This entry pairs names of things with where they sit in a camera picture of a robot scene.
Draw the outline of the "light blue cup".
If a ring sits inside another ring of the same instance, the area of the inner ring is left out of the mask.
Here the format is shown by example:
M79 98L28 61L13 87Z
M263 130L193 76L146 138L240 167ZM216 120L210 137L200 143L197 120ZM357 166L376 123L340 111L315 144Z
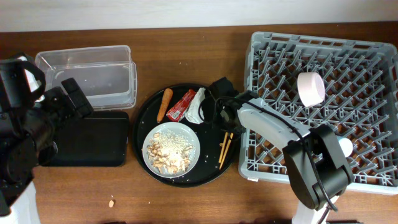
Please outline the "light blue cup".
M341 136L337 136L338 143L343 151L345 157L349 157L353 152L353 143L348 139Z

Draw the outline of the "pink bowl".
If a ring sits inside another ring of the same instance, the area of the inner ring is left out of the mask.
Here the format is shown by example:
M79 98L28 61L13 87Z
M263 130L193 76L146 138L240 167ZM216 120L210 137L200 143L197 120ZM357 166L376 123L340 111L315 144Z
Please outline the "pink bowl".
M307 108L322 103L325 99L325 86L322 77L316 72L298 75L297 89L301 102Z

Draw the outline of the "wooden chopstick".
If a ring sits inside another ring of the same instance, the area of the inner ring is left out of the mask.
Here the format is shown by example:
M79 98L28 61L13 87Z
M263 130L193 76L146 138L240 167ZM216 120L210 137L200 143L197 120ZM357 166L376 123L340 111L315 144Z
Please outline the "wooden chopstick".
M221 170L221 168L223 167L224 161L226 159L226 155L227 155L227 153L229 151L231 142L233 140L233 136L234 136L233 133L228 133L228 138L226 140L226 146L225 146L225 149L224 149L224 154L223 154L222 160L220 162L219 170Z
M219 163L221 162L222 157L223 157L223 154L224 154L224 149L225 149L225 146L226 146L226 140L227 140L227 138L228 138L228 133L225 133L223 142L220 144L220 146L221 146L221 152L220 152L220 156L219 156L219 160L218 160Z

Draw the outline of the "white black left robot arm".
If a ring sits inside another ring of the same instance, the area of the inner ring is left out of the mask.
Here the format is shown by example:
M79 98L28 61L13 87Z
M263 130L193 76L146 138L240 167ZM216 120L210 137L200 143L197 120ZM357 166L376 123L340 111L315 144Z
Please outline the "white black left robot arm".
M32 57L1 61L1 223L39 223L33 169L56 155L61 129L92 112L74 78L47 89Z

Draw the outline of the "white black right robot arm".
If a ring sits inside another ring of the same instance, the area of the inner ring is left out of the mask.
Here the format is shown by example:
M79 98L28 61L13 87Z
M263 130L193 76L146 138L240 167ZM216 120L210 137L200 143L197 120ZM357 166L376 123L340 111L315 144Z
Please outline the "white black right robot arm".
M329 213L337 211L336 200L354 181L345 155L353 148L349 139L325 124L311 128L298 123L251 91L218 97L213 119L223 121L234 134L254 131L282 152L299 200L292 223L325 223Z

